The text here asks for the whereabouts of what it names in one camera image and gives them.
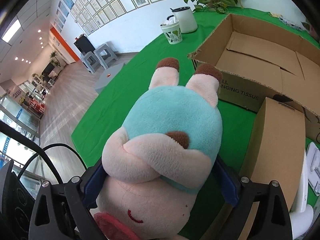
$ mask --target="light blue plush fabric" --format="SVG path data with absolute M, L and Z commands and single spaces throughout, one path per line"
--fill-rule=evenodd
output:
M 220 149 L 222 119 L 217 108 L 212 108 L 199 94 L 182 86 L 161 86 L 145 92 L 134 104 L 123 126 L 129 140 L 142 134 L 183 131 L 188 134 L 188 149 L 196 149 L 210 157 L 213 163 Z M 173 187 L 188 189 L 163 177 Z

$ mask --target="ceiling light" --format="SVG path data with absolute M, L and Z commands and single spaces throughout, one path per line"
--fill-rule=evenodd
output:
M 12 24 L 12 26 L 9 28 L 9 30 L 3 35 L 2 39 L 6 43 L 8 43 L 13 37 L 13 35 L 18 31 L 18 29 L 20 29 L 20 27 L 21 27 L 21 24 L 19 20 L 16 20 L 14 24 Z

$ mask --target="ceiling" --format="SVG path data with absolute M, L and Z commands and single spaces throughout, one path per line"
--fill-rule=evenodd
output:
M 0 40 L 0 82 L 12 79 L 20 84 L 29 78 L 24 75 L 32 63 L 26 63 L 26 60 L 34 61 L 41 47 L 49 42 L 51 3 L 52 0 L 29 0 L 13 19 L 11 25 L 19 19 L 21 27 L 8 43 Z

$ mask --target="gray table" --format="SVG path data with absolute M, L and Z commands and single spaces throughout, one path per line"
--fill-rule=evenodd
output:
M 124 65 L 124 63 L 120 63 L 106 69 L 100 76 L 99 80 L 95 83 L 94 90 L 100 94 L 101 91 L 109 84 L 109 82 L 119 73 Z

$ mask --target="open cardboard box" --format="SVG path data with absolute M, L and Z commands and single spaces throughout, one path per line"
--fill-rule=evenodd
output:
M 306 136 L 320 143 L 320 50 L 283 28 L 229 14 L 189 54 L 223 73 L 219 98 L 258 112 L 265 97 L 304 113 Z

